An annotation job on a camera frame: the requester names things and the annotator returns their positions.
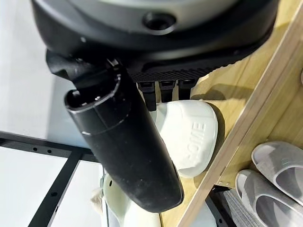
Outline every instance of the black metal bar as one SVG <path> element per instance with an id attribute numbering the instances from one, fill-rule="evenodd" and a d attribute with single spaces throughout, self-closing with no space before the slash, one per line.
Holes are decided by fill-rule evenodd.
<path id="1" fill-rule="evenodd" d="M 51 226 L 64 194 L 77 169 L 81 156 L 81 153 L 71 153 L 28 227 Z"/>
<path id="2" fill-rule="evenodd" d="M 218 186 L 218 185 L 215 185 L 212 189 L 212 191 L 214 193 L 217 193 L 217 192 L 225 192 L 225 191 L 229 191 L 230 189 L 228 187 L 224 187 L 224 186 Z"/>
<path id="3" fill-rule="evenodd" d="M 44 155 L 69 157 L 71 152 L 82 154 L 81 160 L 98 162 L 90 149 L 48 142 L 32 137 L 0 131 L 0 147 L 23 150 Z"/>
<path id="4" fill-rule="evenodd" d="M 210 192 L 205 200 L 208 208 L 212 212 L 218 227 L 237 227 L 233 219 L 226 212 L 224 207 L 215 198 L 214 192 Z"/>

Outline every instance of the slipper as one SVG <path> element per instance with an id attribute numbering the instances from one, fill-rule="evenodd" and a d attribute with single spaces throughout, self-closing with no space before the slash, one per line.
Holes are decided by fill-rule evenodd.
<path id="1" fill-rule="evenodd" d="M 103 180 L 102 198 L 117 218 L 120 227 L 161 227 L 160 215 L 150 213 L 133 202 L 106 174 Z"/>
<path id="2" fill-rule="evenodd" d="M 236 191 L 245 208 L 269 227 L 301 227 L 303 207 L 279 191 L 265 177 L 242 170 L 236 177 Z"/>
<path id="3" fill-rule="evenodd" d="M 251 158 L 271 183 L 303 206 L 303 150 L 273 141 L 257 146 Z"/>
<path id="4" fill-rule="evenodd" d="M 218 134 L 211 106 L 198 100 L 159 103 L 151 116 L 179 175 L 193 178 L 202 173 L 213 155 Z"/>

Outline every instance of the black plastic tube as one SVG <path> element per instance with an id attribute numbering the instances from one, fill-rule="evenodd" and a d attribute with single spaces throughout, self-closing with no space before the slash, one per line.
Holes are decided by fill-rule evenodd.
<path id="1" fill-rule="evenodd" d="M 65 105 L 99 162 L 122 190 L 149 212 L 178 206 L 182 184 L 163 140 L 133 83 L 118 75 L 94 98 L 74 90 Z"/>

